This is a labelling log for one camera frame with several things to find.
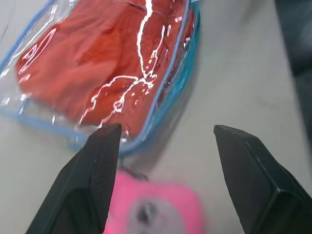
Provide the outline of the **orange cloth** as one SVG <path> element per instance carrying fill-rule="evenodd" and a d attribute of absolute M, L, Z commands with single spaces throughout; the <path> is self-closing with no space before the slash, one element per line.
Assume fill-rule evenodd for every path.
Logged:
<path fill-rule="evenodd" d="M 187 0 L 79 0 L 21 54 L 23 93 L 81 125 L 136 137 L 193 30 Z"/>

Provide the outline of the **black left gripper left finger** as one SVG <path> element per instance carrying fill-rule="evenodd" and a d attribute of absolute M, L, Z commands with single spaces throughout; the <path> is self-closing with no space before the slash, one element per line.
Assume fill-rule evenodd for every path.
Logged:
<path fill-rule="evenodd" d="M 103 234 L 113 193 L 121 126 L 92 133 L 61 169 L 25 234 Z"/>

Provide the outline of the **clear blue-trimmed plastic pouch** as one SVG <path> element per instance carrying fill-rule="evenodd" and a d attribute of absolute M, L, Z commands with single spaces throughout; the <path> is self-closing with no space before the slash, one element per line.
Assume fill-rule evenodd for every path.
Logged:
<path fill-rule="evenodd" d="M 15 65 L 21 54 L 48 28 L 64 21 L 70 15 L 78 1 L 48 0 L 0 63 L 0 115 L 57 134 L 67 139 L 74 149 L 80 148 L 91 133 L 107 124 L 95 126 L 76 124 L 61 113 L 36 101 L 29 94 L 23 93 L 16 79 Z M 186 6 L 194 13 L 192 33 L 182 42 L 176 43 L 175 47 L 180 49 L 181 53 L 178 57 L 172 58 L 175 67 L 168 69 L 141 132 L 136 137 L 130 137 L 125 135 L 122 128 L 119 151 L 123 156 L 143 149 L 153 140 L 189 82 L 197 49 L 200 12 L 198 4 L 193 0 L 187 0 Z"/>

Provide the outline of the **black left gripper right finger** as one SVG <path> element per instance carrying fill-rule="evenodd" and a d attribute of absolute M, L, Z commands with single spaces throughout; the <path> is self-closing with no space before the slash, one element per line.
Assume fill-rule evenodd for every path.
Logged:
<path fill-rule="evenodd" d="M 312 197 L 245 131 L 215 125 L 222 170 L 245 234 L 312 234 Z"/>

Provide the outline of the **pink plush pouch charm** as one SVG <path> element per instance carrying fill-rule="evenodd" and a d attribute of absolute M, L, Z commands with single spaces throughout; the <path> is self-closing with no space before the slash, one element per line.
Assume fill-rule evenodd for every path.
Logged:
<path fill-rule="evenodd" d="M 103 234 L 204 234 L 200 198 L 177 183 L 117 172 Z"/>

